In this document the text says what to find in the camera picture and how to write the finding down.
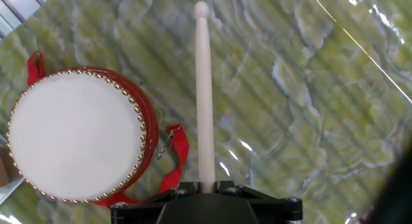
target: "red strap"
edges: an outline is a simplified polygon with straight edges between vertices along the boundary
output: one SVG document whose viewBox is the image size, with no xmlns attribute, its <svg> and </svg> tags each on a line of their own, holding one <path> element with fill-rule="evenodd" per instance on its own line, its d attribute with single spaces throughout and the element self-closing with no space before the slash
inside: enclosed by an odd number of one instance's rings
<svg viewBox="0 0 412 224">
<path fill-rule="evenodd" d="M 170 126 L 167 128 L 168 131 L 174 131 L 174 136 L 172 138 L 172 145 L 176 152 L 178 153 L 179 157 L 179 166 L 177 169 L 175 169 L 173 172 L 169 173 L 162 182 L 162 185 L 160 186 L 159 193 L 168 191 L 169 189 L 172 189 L 174 187 L 177 187 L 180 181 L 180 178 L 182 177 L 182 166 L 186 162 L 187 155 L 189 154 L 189 143 L 187 141 L 187 137 L 185 134 L 185 131 L 183 130 L 182 125 L 177 124 L 174 126 Z M 126 202 L 128 204 L 137 204 L 142 201 L 139 200 L 133 200 L 126 196 L 123 192 L 118 192 L 114 194 L 111 197 L 106 198 L 105 200 L 102 201 L 95 201 L 94 204 L 96 205 L 102 205 L 110 209 L 110 207 L 113 204 L 116 204 L 118 202 Z"/>
<path fill-rule="evenodd" d="M 182 125 L 178 124 L 167 128 L 167 131 L 172 130 L 175 130 L 172 138 L 172 144 L 178 153 L 179 166 L 163 179 L 159 193 L 168 191 L 169 189 L 178 186 L 180 178 L 182 177 L 182 166 L 186 162 L 187 155 L 189 154 L 189 143 Z"/>
<path fill-rule="evenodd" d="M 40 54 L 40 61 L 39 67 L 37 67 L 33 60 L 36 54 Z M 46 76 L 46 72 L 43 67 L 43 55 L 40 51 L 35 51 L 33 55 L 27 60 L 27 67 L 28 67 L 28 79 L 27 84 L 31 85 L 37 82 L 37 80 L 42 79 Z"/>
<path fill-rule="evenodd" d="M 33 60 L 35 55 L 40 54 L 40 61 L 38 67 L 34 64 Z M 31 85 L 37 82 L 37 80 L 42 79 L 46 76 L 46 72 L 44 71 L 43 67 L 43 56 L 40 51 L 36 51 L 33 55 L 27 60 L 27 67 L 28 67 L 28 80 L 27 84 Z M 168 191 L 173 187 L 177 187 L 182 177 L 182 166 L 186 162 L 187 155 L 189 154 L 189 143 L 187 141 L 187 137 L 185 131 L 183 130 L 182 125 L 177 124 L 174 126 L 170 126 L 167 128 L 167 131 L 174 130 L 174 136 L 172 138 L 172 145 L 176 149 L 179 157 L 179 166 L 173 172 L 169 173 L 162 182 L 160 186 L 159 193 Z M 110 206 L 116 204 L 118 202 L 126 202 L 128 204 L 137 204 L 141 201 L 133 200 L 126 196 L 123 192 L 118 192 L 113 196 L 110 196 L 102 201 L 95 201 L 94 204 L 103 205 L 110 209 Z"/>
</svg>

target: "drum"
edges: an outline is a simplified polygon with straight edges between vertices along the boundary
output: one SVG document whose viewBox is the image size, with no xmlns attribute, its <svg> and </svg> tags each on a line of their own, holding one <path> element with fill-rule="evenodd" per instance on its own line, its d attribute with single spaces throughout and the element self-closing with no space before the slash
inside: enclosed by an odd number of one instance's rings
<svg viewBox="0 0 412 224">
<path fill-rule="evenodd" d="M 149 99 L 129 79 L 101 68 L 75 67 L 39 79 L 11 115 L 6 136 L 19 174 L 63 202 L 122 193 L 145 171 L 158 143 Z"/>
</svg>

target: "marble tabletop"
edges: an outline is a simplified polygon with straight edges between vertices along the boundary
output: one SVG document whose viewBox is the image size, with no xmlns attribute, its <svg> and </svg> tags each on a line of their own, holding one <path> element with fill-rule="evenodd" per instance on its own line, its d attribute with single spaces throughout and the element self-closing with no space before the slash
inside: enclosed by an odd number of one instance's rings
<svg viewBox="0 0 412 224">
<path fill-rule="evenodd" d="M 26 61 L 41 50 L 49 73 L 100 66 L 140 85 L 160 143 L 165 127 L 183 124 L 191 150 L 182 180 L 197 180 L 197 1 L 47 0 L 0 42 L 0 132 L 27 87 Z M 203 1 L 217 180 L 299 197 L 305 223 L 363 215 L 409 138 L 412 0 Z M 153 161 L 128 194 L 156 194 L 174 167 L 173 153 Z M 103 207 L 47 200 L 26 184 L 0 214 L 9 223 L 109 223 Z"/>
</svg>

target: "drumstick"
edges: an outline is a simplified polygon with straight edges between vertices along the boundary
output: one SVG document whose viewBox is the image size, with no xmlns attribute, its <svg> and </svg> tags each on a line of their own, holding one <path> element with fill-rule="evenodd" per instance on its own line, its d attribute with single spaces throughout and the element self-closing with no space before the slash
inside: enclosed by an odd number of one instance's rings
<svg viewBox="0 0 412 224">
<path fill-rule="evenodd" d="M 194 6 L 196 18 L 196 105 L 198 112 L 199 182 L 201 192 L 213 192 L 214 138 L 211 44 L 207 17 L 209 7 L 203 1 Z"/>
</svg>

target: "screw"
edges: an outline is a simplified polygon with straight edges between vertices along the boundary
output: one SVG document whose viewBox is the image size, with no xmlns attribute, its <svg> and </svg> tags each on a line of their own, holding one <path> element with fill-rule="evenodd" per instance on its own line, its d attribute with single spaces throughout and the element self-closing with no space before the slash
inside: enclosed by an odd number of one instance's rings
<svg viewBox="0 0 412 224">
<path fill-rule="evenodd" d="M 238 191 L 239 191 L 239 189 L 237 189 L 235 187 L 229 187 L 229 188 L 225 189 L 225 192 L 228 192 L 228 193 L 236 193 Z"/>
<path fill-rule="evenodd" d="M 185 194 L 187 194 L 187 190 L 185 190 L 185 189 L 178 189 L 178 190 L 176 190 L 174 193 L 175 193 L 175 195 L 185 195 Z"/>
<path fill-rule="evenodd" d="M 114 205 L 111 206 L 111 208 L 124 208 L 127 207 L 129 204 L 127 204 L 126 202 L 118 202 Z"/>
<path fill-rule="evenodd" d="M 299 198 L 287 198 L 286 201 L 289 202 L 298 202 L 300 199 Z"/>
</svg>

